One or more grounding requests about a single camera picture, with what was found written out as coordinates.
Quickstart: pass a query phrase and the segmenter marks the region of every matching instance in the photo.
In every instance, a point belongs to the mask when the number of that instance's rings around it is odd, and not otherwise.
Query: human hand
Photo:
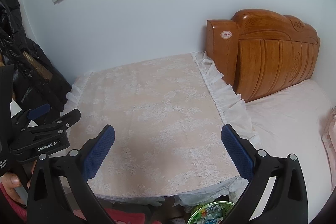
[[[33,173],[35,168],[36,161],[33,164],[33,167],[31,168],[31,173]],[[15,191],[15,188],[21,186],[21,182],[16,174],[7,172],[1,177],[1,183],[3,187],[5,188],[5,191],[7,195],[14,200],[17,203],[25,204],[24,201],[20,198],[20,196]]]

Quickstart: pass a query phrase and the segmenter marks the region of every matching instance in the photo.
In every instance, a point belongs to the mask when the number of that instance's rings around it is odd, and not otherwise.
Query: white lace ruffle
[[[222,195],[229,195],[230,201],[235,203],[247,184],[248,180],[238,176],[206,188],[178,194],[175,196],[174,206],[180,204],[190,213],[194,206],[210,203]]]
[[[192,52],[191,55],[216,104],[223,124],[229,123],[241,138],[249,140],[257,150],[260,149],[259,135],[252,129],[251,117],[246,111],[241,95],[236,94],[232,86],[222,80],[224,75],[217,70],[214,61],[206,52]]]
[[[61,116],[69,113],[70,111],[78,107],[78,104],[83,94],[83,90],[85,89],[86,83],[88,82],[92,73],[93,72],[90,71],[76,79],[76,82],[72,85],[71,92],[67,93],[66,98],[68,99],[68,101],[64,105],[64,110],[63,112],[61,112]]]

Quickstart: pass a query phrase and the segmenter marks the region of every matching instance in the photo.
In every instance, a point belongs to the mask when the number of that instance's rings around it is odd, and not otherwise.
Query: headboard sticker
[[[223,31],[220,34],[221,38],[228,39],[232,37],[232,33],[230,31]]]

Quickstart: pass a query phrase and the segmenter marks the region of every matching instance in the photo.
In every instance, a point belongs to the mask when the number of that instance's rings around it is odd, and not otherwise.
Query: pink lace sheet
[[[204,52],[79,77],[62,113],[82,113],[67,130],[66,152],[110,124],[115,143],[88,181],[97,196],[158,206],[174,195],[175,204],[193,206],[233,193],[235,201],[247,181],[221,142],[221,128],[230,123],[257,149],[259,138],[245,102],[222,77]]]

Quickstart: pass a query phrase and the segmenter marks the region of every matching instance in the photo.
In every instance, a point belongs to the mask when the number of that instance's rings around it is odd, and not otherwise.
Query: black puffer coat
[[[0,0],[0,53],[5,65],[15,65],[13,88],[18,105],[28,110],[48,103],[50,112],[35,122],[57,119],[71,86],[40,46],[26,37],[18,0]]]

